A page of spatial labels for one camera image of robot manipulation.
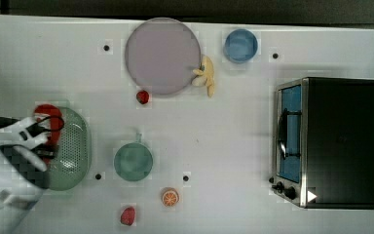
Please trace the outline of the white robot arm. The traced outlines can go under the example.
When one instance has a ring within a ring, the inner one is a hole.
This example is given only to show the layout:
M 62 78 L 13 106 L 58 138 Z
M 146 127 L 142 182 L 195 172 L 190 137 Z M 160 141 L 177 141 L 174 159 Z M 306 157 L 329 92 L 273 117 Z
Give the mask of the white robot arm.
M 18 136 L 0 133 L 0 234 L 12 234 L 49 184 L 46 163 Z

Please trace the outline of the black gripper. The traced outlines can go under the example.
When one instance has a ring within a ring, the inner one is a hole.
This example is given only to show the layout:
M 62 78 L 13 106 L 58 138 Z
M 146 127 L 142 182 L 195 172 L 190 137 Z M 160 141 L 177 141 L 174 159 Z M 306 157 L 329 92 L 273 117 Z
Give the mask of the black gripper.
M 32 152 L 34 152 L 37 156 L 41 158 L 46 158 L 53 160 L 55 159 L 57 152 L 58 152 L 58 146 L 57 145 L 47 145 L 47 144 L 40 144 L 32 149 Z

